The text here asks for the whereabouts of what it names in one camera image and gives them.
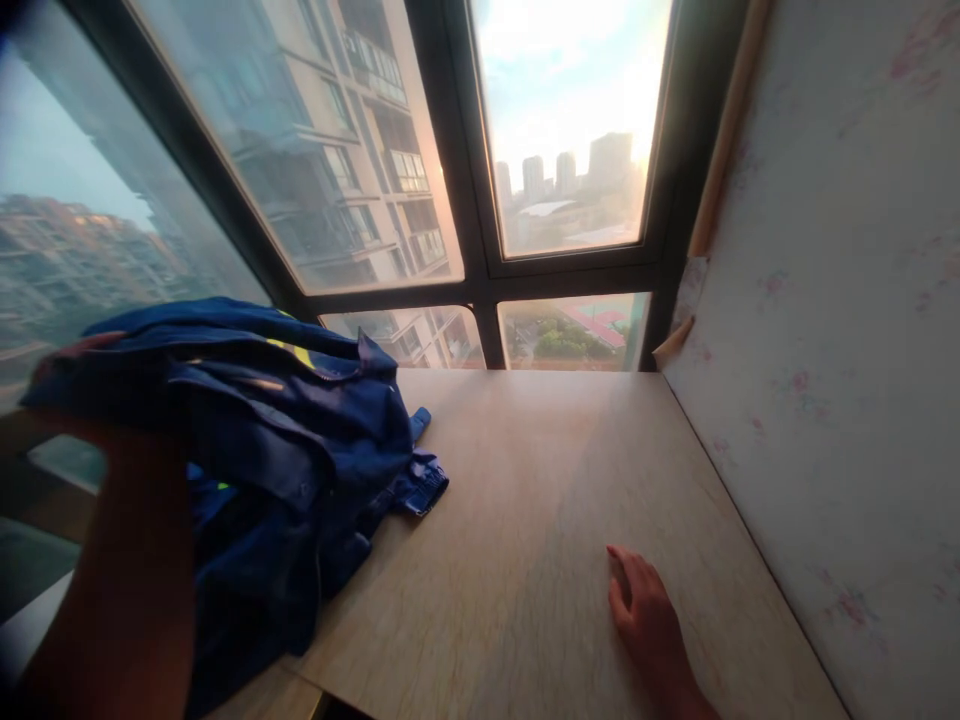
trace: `high-rise building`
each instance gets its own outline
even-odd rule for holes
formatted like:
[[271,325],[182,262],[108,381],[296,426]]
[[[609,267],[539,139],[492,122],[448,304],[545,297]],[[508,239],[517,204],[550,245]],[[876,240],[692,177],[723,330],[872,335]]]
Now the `high-rise building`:
[[539,155],[523,161],[523,195],[527,204],[538,202],[545,194],[543,158]]
[[560,197],[577,191],[577,159],[572,152],[557,155],[557,194]]
[[[137,5],[308,291],[451,274],[456,233],[402,3]],[[213,255],[215,243],[190,225],[206,209],[195,197],[174,196],[159,170],[150,174],[172,164],[120,131],[125,111],[91,80],[89,65],[99,59],[74,28],[47,25],[32,42],[18,42],[30,68],[150,206],[160,236]],[[404,364],[476,359],[475,325],[459,313],[385,315],[390,322],[368,334]],[[346,332],[344,317],[324,320]]]
[[494,165],[494,176],[497,184],[497,199],[500,206],[513,203],[513,188],[510,184],[510,166],[505,162],[498,162]]
[[613,188],[630,177],[633,135],[607,133],[590,143],[587,182],[591,188]]

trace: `white wall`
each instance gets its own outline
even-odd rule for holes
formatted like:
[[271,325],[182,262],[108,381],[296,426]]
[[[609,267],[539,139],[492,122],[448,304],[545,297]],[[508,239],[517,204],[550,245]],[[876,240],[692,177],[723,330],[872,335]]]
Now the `white wall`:
[[960,717],[960,1],[778,0],[667,378],[855,718]]

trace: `wooden desk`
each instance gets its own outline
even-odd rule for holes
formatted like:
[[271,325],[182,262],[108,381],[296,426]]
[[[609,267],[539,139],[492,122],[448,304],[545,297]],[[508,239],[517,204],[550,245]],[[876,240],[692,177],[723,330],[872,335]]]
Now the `wooden desk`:
[[288,668],[378,720],[652,717],[607,607],[642,552],[724,718],[844,718],[659,375],[402,371],[451,478],[375,550]]

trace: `sky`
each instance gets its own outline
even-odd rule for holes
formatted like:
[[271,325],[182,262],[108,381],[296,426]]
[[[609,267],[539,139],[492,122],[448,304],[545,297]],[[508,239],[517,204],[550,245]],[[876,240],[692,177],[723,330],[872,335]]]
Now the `sky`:
[[[474,0],[494,159],[523,187],[523,159],[573,151],[587,171],[590,141],[632,132],[644,164],[653,136],[669,0]],[[104,67],[99,82],[115,82]],[[0,48],[0,195],[48,195],[152,229],[127,188],[9,43]],[[144,132],[149,132],[144,125]]]
[[669,0],[474,0],[488,132],[514,192],[523,159],[573,151],[587,171],[590,141],[633,133],[645,165],[653,139]]
[[[114,82],[106,73],[104,68],[104,77],[92,80]],[[0,49],[0,98],[0,195],[79,202],[154,229],[147,203],[120,179],[10,43]]]

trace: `hand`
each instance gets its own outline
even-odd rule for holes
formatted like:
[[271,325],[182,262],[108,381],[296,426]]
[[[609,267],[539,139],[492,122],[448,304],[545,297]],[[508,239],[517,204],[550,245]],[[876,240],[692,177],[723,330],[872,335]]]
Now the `hand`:
[[[697,687],[680,621],[656,568],[622,547],[608,545],[607,552],[617,563],[610,578],[613,621],[651,699],[668,717],[716,717],[706,713],[712,708]],[[694,706],[704,714],[691,714]]]
[[[73,345],[47,355],[37,363],[30,384],[36,385],[54,372],[58,361],[77,359],[90,350],[109,347],[126,335],[124,332],[108,332],[91,335]],[[179,458],[182,455],[182,443],[176,438],[167,438],[145,433],[132,428],[110,425],[85,418],[69,415],[59,410],[29,410],[44,425],[57,433],[90,443],[100,449],[112,466],[136,466],[152,462],[157,458]]]

